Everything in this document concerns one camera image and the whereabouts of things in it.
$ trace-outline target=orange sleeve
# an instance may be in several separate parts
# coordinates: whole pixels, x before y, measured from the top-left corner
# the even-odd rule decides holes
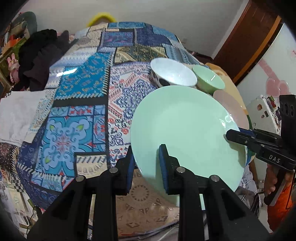
[[[267,222],[269,224],[269,228],[272,231],[276,230],[276,228],[280,225],[281,221],[284,219],[284,217],[287,215],[289,211],[286,210],[286,205],[289,198],[290,188],[291,185],[289,185],[285,190],[282,191],[278,200],[276,201],[276,204],[273,207],[267,207]],[[290,198],[288,208],[291,207],[291,205],[292,201]]]

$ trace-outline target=hand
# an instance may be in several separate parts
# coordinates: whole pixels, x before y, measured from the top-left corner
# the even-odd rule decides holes
[[[293,175],[294,171],[287,172],[285,175],[286,185],[284,187],[284,190],[291,185],[291,182],[293,181]],[[266,176],[264,180],[264,194],[265,196],[269,195],[271,192],[273,192],[276,187],[275,184],[277,183],[276,174],[273,171],[273,165],[267,164],[266,169]]]

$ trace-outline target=black handle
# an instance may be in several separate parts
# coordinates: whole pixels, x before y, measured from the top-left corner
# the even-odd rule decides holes
[[[282,168],[279,169],[278,167],[273,168],[274,172],[277,173],[277,183],[275,184],[276,189],[264,198],[264,203],[268,206],[274,206],[276,204],[276,201],[286,184],[285,175],[287,170]]]

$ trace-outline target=brown door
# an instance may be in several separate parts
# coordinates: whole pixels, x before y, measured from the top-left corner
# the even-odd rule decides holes
[[[249,1],[214,64],[237,82],[266,47],[279,22],[280,17],[270,10]]]

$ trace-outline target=pink bunny toy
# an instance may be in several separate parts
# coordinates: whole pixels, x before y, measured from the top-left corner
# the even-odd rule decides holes
[[[14,53],[11,54],[11,59],[10,57],[7,58],[8,62],[8,70],[10,72],[10,81],[12,83],[18,83],[20,81],[18,77],[18,69],[20,67],[18,60],[15,58]]]

